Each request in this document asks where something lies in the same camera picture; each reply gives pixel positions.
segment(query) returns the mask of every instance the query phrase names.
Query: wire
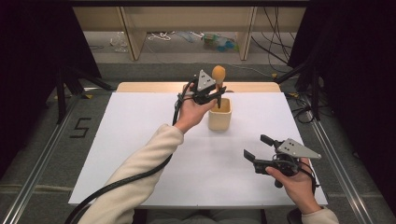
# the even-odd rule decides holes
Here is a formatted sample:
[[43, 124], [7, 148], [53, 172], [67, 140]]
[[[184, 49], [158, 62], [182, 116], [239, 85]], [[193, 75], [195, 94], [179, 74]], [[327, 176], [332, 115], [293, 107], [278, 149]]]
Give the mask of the wire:
[[[311, 95], [310, 93], [307, 93], [306, 95], [307, 95], [308, 97], [312, 97], [312, 95]], [[318, 109], [321, 109], [321, 108], [329, 108], [329, 107], [330, 107], [330, 105], [329, 105], [329, 103], [328, 103], [328, 101], [327, 101], [327, 94], [326, 94], [326, 92], [324, 92], [322, 89], [319, 89], [319, 98], [318, 98], [318, 101], [319, 101], [320, 103], [322, 103], [322, 105], [318, 105]], [[325, 113], [323, 110], [319, 110], [318, 112], [319, 112], [319, 114], [321, 114], [321, 115], [323, 115], [323, 116], [326, 116], [326, 117], [328, 117], [328, 118], [333, 118], [333, 117], [334, 117], [334, 114], [332, 113], [332, 111], [330, 111], [330, 113]]]
[[[149, 50], [151, 53], [154, 54], [154, 56], [155, 56], [155, 58], [158, 60], [158, 62], [160, 62], [160, 63], [167, 63], [167, 62], [164, 62], [164, 61], [160, 60], [160, 59], [158, 58], [158, 56], [157, 56], [157, 53], [156, 53], [147, 43], [145, 43], [145, 46], [148, 48], [148, 50]], [[235, 67], [235, 68], [252, 70], [252, 71], [255, 71], [255, 72], [257, 72], [257, 73], [259, 73], [259, 74], [261, 74], [261, 75], [263, 75], [263, 76], [265, 76], [265, 77], [271, 77], [271, 75], [265, 74], [264, 72], [261, 72], [261, 71], [259, 71], [259, 70], [257, 70], [257, 69], [254, 69], [254, 68], [245, 67], [245, 66], [239, 66], [239, 65], [234, 65], [234, 64], [230, 64], [230, 63], [224, 63], [224, 64], [230, 65], [231, 67]]]
[[293, 40], [296, 39], [292, 33], [289, 33], [289, 34], [291, 35], [291, 38], [293, 38]]
[[259, 46], [259, 48], [265, 50], [268, 54], [271, 54], [272, 56], [278, 58], [282, 63], [287, 63], [285, 60], [279, 58], [276, 54], [274, 54], [273, 52], [271, 52], [271, 50], [266, 49], [265, 47], [263, 47], [262, 45], [260, 45], [260, 44], [253, 38], [253, 36], [251, 37], [251, 39]]
[[305, 102], [304, 100], [300, 99], [300, 96], [299, 96], [298, 98], [295, 98], [295, 97], [293, 97], [293, 98], [288, 97], [287, 99], [288, 99], [288, 100], [289, 100], [289, 99], [294, 99], [295, 102], [296, 102], [296, 104], [300, 106], [300, 107], [297, 108], [297, 109], [292, 109], [292, 110], [291, 110], [291, 113], [297, 112], [297, 114], [294, 115], [293, 117], [294, 117], [295, 119], [297, 119], [300, 123], [310, 123], [310, 122], [312, 122], [312, 121], [314, 120], [314, 118], [311, 118], [310, 120], [302, 120], [302, 119], [301, 119], [301, 115], [302, 115], [303, 113], [307, 112], [307, 111], [310, 111], [310, 110], [311, 110], [311, 106], [310, 106], [307, 102]]
[[165, 32], [165, 33], [160, 32], [160, 35], [155, 35], [154, 33], [151, 33], [151, 36], [148, 37], [149, 40], [153, 40], [153, 39], [155, 39], [155, 38], [158, 38], [158, 39], [161, 39], [161, 40], [166, 40], [166, 41], [169, 41], [169, 40], [172, 39], [172, 38], [168, 35], [167, 32]]
[[[270, 40], [270, 39], [268, 39], [268, 37], [264, 35], [264, 32], [262, 32], [262, 36], [263, 36], [263, 37], [264, 37], [266, 40], [268, 40], [268, 41], [270, 41], [270, 42], [271, 42], [271, 40]], [[273, 41], [273, 44], [276, 44], [276, 45], [279, 45], [279, 46], [282, 46], [282, 47], [285, 47], [285, 48], [291, 49], [291, 46], [282, 45], [282, 44], [276, 43], [276, 42], [274, 42], [274, 41]]]
[[[175, 123], [177, 122], [177, 117], [178, 117], [178, 111], [181, 107], [181, 105], [183, 104], [184, 100], [189, 100], [188, 99], [184, 99], [184, 96], [187, 92], [188, 87], [190, 86], [190, 84], [192, 83], [192, 81], [190, 81], [184, 88], [183, 92], [181, 94], [178, 95], [178, 99], [177, 102], [175, 104], [175, 115], [172, 121], [172, 125], [175, 125]], [[91, 194], [90, 196], [88, 196], [84, 201], [82, 201], [78, 206], [76, 206], [76, 208], [70, 213], [70, 215], [67, 217], [65, 224], [71, 224], [71, 223], [75, 223], [75, 219], [77, 216], [79, 216], [79, 214], [84, 211], [86, 211], [87, 205], [95, 198], [113, 190], [116, 188], [119, 188], [121, 186], [124, 186], [128, 183], [134, 182], [136, 180], [151, 176], [156, 174], [157, 172], [161, 171], [161, 169], [163, 169], [163, 167], [166, 166], [166, 164], [168, 164], [168, 162], [172, 159], [172, 155], [171, 154], [168, 158], [166, 158], [165, 161], [163, 161], [163, 163], [161, 163], [160, 165], [158, 165], [157, 167], [154, 167], [152, 170], [149, 170], [145, 173], [139, 174], [139, 175], [133, 175], [127, 178], [124, 178], [122, 180], [116, 181], [112, 184], [109, 184], [107, 186], [104, 186], [103, 188], [97, 190], [96, 192], [94, 192], [93, 194]]]
[[299, 171], [299, 172], [303, 172], [304, 174], [308, 175], [308, 176], [311, 178], [311, 182], [312, 182], [312, 193], [315, 194], [315, 191], [316, 191], [317, 187], [319, 187], [319, 185], [317, 185], [317, 179], [315, 178], [315, 174], [314, 174], [314, 172], [312, 171], [312, 169], [311, 169], [312, 174], [310, 174], [309, 172], [307, 172], [305, 169], [303, 169], [303, 168], [301, 168], [301, 167], [298, 168], [298, 171]]
[[103, 45], [90, 45], [90, 49], [103, 49]]
[[[279, 40], [279, 43], [280, 43], [279, 45], [282, 47], [282, 51], [283, 51], [283, 53], [284, 53], [284, 55], [285, 55], [285, 57], [286, 57], [286, 60], [288, 61], [290, 55], [289, 55], [289, 53], [286, 51], [286, 47], [285, 47], [285, 45], [283, 44], [282, 38], [281, 38], [281, 36], [280, 36], [279, 22], [278, 22], [279, 8], [276, 7], [276, 21], [275, 21], [275, 25], [273, 25], [273, 23], [272, 23], [270, 17], [268, 16], [268, 13], [267, 13], [266, 8], [264, 7], [263, 9], [264, 9], [264, 12], [265, 12], [265, 15], [266, 15], [268, 21], [270, 22], [271, 28], [273, 29], [273, 35], [272, 35], [272, 38], [271, 38], [271, 40], [270, 40], [270, 48], [269, 48], [269, 50], [271, 51], [272, 44], [273, 44], [273, 43], [275, 44], [274, 37], [276, 36], [277, 39]], [[273, 65], [271, 64], [271, 58], [270, 58], [269, 55], [268, 55], [268, 62], [269, 62], [269, 64], [271, 65], [271, 67], [272, 67], [274, 70], [276, 70], [277, 72], [286, 73], [286, 72], [284, 72], [284, 71], [277, 70], [277, 69], [275, 69], [275, 68], [273, 67]]]

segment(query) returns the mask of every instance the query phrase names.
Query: beige sleeve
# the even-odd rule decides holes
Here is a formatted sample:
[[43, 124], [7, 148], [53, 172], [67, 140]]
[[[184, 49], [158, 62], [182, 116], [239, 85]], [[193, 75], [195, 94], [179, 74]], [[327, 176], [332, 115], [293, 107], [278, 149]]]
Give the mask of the beige sleeve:
[[335, 213], [328, 209], [323, 208], [320, 211], [308, 215], [302, 215], [304, 224], [335, 224], [339, 223]]
[[[184, 134], [164, 124], [148, 143], [132, 154], [108, 179], [106, 185], [126, 177], [145, 173], [166, 160], [181, 145]], [[154, 191], [163, 172], [126, 184], [100, 196], [87, 210], [79, 223], [128, 223], [134, 217], [134, 208]]]

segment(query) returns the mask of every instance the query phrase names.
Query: fingers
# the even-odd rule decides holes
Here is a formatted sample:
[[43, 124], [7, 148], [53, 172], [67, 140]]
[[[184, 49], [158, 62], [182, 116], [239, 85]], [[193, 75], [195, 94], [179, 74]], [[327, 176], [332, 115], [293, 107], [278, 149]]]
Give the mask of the fingers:
[[206, 111], [210, 110], [213, 108], [218, 103], [218, 99], [213, 99], [209, 103], [202, 105], [202, 107], [205, 108]]
[[[186, 89], [186, 86], [187, 86], [187, 84], [183, 85], [183, 90]], [[187, 91], [190, 91], [193, 86], [194, 86], [194, 83], [193, 82], [190, 83], [189, 88], [187, 89]]]
[[265, 171], [268, 173], [268, 175], [271, 175], [283, 185], [285, 185], [285, 183], [289, 181], [287, 176], [283, 175], [282, 173], [280, 173], [280, 171], [273, 167], [268, 166], [267, 168], [265, 168]]
[[300, 162], [303, 162], [303, 163], [308, 164], [308, 165], [310, 164], [308, 158], [300, 158]]

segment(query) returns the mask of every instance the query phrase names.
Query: wrist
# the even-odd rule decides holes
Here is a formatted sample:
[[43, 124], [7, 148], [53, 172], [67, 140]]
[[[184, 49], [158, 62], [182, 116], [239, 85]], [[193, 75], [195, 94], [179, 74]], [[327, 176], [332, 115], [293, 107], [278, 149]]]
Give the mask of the wrist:
[[296, 205], [298, 206], [298, 208], [300, 209], [300, 211], [303, 215], [315, 213], [322, 209], [318, 205], [318, 203], [315, 199], [309, 200], [309, 201], [303, 201], [303, 202], [297, 203]]
[[176, 122], [174, 127], [178, 128], [183, 133], [186, 133], [190, 129], [190, 127], [184, 122]]

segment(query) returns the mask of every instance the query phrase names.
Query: white surface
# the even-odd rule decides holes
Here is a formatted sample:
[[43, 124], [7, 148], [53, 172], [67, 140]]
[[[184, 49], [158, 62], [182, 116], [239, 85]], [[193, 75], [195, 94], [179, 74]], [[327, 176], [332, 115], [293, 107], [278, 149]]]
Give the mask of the white surface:
[[[243, 156], [271, 160], [274, 148], [260, 141], [292, 138], [302, 143], [283, 93], [226, 93], [233, 114], [226, 132], [207, 127], [207, 114], [189, 130], [143, 206], [262, 207], [290, 205], [284, 189], [269, 175], [257, 175]], [[91, 151], [69, 203], [82, 202], [101, 188], [122, 162], [147, 143], [163, 123], [172, 123], [176, 93], [126, 93], [111, 96]], [[327, 204], [322, 189], [318, 203]]]

